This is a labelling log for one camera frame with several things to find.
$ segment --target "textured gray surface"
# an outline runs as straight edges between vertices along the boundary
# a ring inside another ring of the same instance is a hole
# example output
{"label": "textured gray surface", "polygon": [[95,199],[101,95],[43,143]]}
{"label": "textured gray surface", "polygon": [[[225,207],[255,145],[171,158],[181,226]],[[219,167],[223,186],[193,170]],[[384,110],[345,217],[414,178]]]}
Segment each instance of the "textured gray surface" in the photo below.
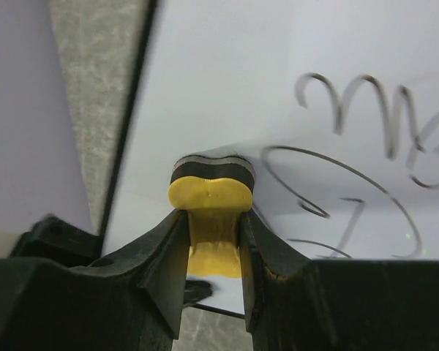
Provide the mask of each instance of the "textured gray surface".
{"label": "textured gray surface", "polygon": [[[91,219],[102,213],[144,1],[50,0]],[[243,320],[189,308],[173,350],[251,350]]]}

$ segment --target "handwriting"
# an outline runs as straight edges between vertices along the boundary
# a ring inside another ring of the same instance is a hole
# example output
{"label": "handwriting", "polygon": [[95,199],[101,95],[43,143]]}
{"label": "handwriting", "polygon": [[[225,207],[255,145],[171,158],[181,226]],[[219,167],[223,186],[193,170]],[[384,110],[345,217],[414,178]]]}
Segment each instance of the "handwriting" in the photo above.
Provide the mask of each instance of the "handwriting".
{"label": "handwriting", "polygon": [[[434,115],[424,126],[424,128],[420,131],[419,137],[422,142],[424,142],[429,136],[434,133],[439,128],[439,112]],[[407,169],[414,171],[414,167],[416,165],[416,160],[418,157],[418,150],[416,150],[414,147],[410,149],[410,152],[408,153],[406,167]],[[439,155],[439,144],[433,149],[433,153]],[[410,175],[410,179],[415,182],[416,185],[419,185],[426,189],[439,189],[439,183],[436,184],[427,184],[420,180],[415,175]]]}
{"label": "handwriting", "polygon": [[[411,230],[413,232],[413,235],[414,235],[414,238],[415,238],[415,241],[416,241],[415,249],[413,250],[412,253],[410,253],[407,256],[393,255],[393,257],[409,258],[409,257],[416,257],[416,256],[418,256],[421,253],[421,250],[422,250],[421,235],[420,235],[418,229],[416,228],[416,225],[415,225],[414,221],[411,219],[410,214],[405,210],[405,208],[400,203],[400,201],[395,199],[380,184],[376,183],[371,178],[369,178],[366,175],[364,175],[363,173],[355,170],[354,168],[352,168],[352,167],[350,167],[348,165],[345,165],[344,163],[342,163],[340,161],[332,159],[331,157],[319,154],[319,153],[314,152],[314,151],[306,150],[306,149],[303,149],[303,148],[294,148],[294,147],[291,147],[291,146],[267,146],[267,147],[265,147],[261,151],[261,154],[260,154],[260,158],[261,158],[261,162],[262,162],[263,166],[265,167],[267,172],[270,173],[270,175],[278,183],[280,183],[285,189],[287,189],[291,194],[293,194],[294,196],[296,196],[299,199],[298,200],[298,204],[305,211],[308,211],[311,214],[314,214],[314,215],[317,215],[317,216],[321,216],[321,217],[324,217],[324,218],[327,218],[327,219],[330,218],[330,214],[327,211],[323,210],[321,207],[319,207],[315,203],[311,202],[310,200],[308,200],[304,196],[300,195],[296,190],[293,189],[293,187],[291,187],[288,184],[286,184],[286,182],[283,181],[277,175],[277,173],[273,170],[273,168],[271,166],[271,163],[269,161],[269,156],[270,156],[270,153],[272,151],[278,151],[278,150],[293,151],[293,152],[297,152],[297,153],[301,153],[301,154],[307,154],[307,155],[314,156],[314,157],[317,157],[319,159],[322,159],[324,161],[330,162],[330,163],[332,163],[334,165],[337,165],[337,166],[339,166],[339,167],[341,167],[341,168],[343,168],[345,170],[348,170],[352,174],[358,176],[359,178],[364,179],[367,183],[371,184],[376,189],[380,190],[382,193],[384,193],[387,196],[388,199],[390,199],[390,201],[392,201],[395,204],[396,207],[398,207],[398,209],[402,212],[403,216],[407,219],[408,224],[410,225],[410,228],[411,228]],[[351,197],[345,197],[344,199],[346,199],[346,200],[352,199],[352,200],[356,200],[356,202],[358,202],[360,200],[361,202],[359,203],[359,207],[356,206],[355,212],[353,213],[353,216],[352,216],[352,218],[350,219],[350,221],[348,223],[347,230],[345,231],[345,234],[343,235],[343,239],[345,240],[345,242],[343,242],[343,245],[345,245],[349,241],[350,234],[353,232],[353,228],[356,225],[356,221],[361,216],[361,213],[362,213],[362,211],[364,209],[364,202],[362,202],[361,199],[353,199]]]}
{"label": "handwriting", "polygon": [[405,104],[408,115],[408,124],[410,127],[410,136],[417,150],[424,152],[418,136],[418,127],[416,123],[416,113],[411,91],[405,86],[399,86],[394,94],[393,108],[390,113],[389,103],[383,85],[371,75],[361,75],[353,79],[343,91],[341,99],[332,82],[318,73],[307,73],[302,75],[295,84],[295,94],[298,103],[307,108],[307,101],[304,95],[305,88],[311,80],[319,80],[326,87],[330,96],[331,105],[334,111],[334,133],[341,135],[345,127],[351,100],[358,91],[359,87],[368,82],[374,88],[375,97],[380,105],[380,116],[383,125],[383,139],[388,159],[396,159],[399,148],[399,126],[402,116],[402,105]]}
{"label": "handwriting", "polygon": [[[255,203],[252,205],[252,209],[258,215],[258,217],[262,220],[262,222],[265,224],[265,226],[272,233],[274,233],[273,229],[271,228],[270,223],[266,220],[265,216],[262,214],[262,212],[260,211],[259,207],[257,207],[257,205]],[[333,252],[336,252],[337,254],[341,254],[342,256],[345,256],[346,258],[352,258],[349,254],[347,254],[346,252],[343,252],[341,249],[337,249],[337,248],[335,248],[333,246],[330,246],[330,245],[327,245],[327,244],[319,243],[318,241],[294,239],[294,238],[288,238],[286,240],[288,240],[288,241],[295,241],[295,242],[298,242],[298,243],[306,243],[306,244],[322,246],[322,247],[325,247],[327,249],[332,250]]]}

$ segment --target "gray floor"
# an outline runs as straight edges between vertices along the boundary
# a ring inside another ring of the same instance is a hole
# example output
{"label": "gray floor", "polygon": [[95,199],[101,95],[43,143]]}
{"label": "gray floor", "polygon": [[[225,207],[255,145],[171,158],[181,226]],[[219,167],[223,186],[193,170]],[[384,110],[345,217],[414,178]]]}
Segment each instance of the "gray floor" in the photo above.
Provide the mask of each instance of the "gray floor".
{"label": "gray floor", "polygon": [[[144,0],[50,0],[91,220],[97,227]],[[251,350],[243,320],[186,309],[173,350]]]}

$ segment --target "marbled floor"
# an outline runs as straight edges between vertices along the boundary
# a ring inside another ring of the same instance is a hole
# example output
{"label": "marbled floor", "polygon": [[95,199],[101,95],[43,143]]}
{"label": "marbled floor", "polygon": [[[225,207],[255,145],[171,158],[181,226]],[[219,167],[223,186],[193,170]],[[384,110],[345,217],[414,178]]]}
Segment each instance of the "marbled floor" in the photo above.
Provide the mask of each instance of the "marbled floor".
{"label": "marbled floor", "polygon": [[[97,227],[144,0],[50,0],[70,112]],[[173,350],[251,350],[243,320],[188,308]]]}

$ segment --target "whiteboard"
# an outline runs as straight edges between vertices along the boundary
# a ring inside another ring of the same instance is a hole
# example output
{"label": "whiteboard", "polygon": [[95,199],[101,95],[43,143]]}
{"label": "whiteboard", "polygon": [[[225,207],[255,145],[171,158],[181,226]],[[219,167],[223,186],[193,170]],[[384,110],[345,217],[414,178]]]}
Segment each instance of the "whiteboard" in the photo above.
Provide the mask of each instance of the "whiteboard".
{"label": "whiteboard", "polygon": [[[248,158],[311,258],[439,259],[439,0],[163,2],[105,251],[171,210],[174,163]],[[244,313],[240,279],[203,303]]]}

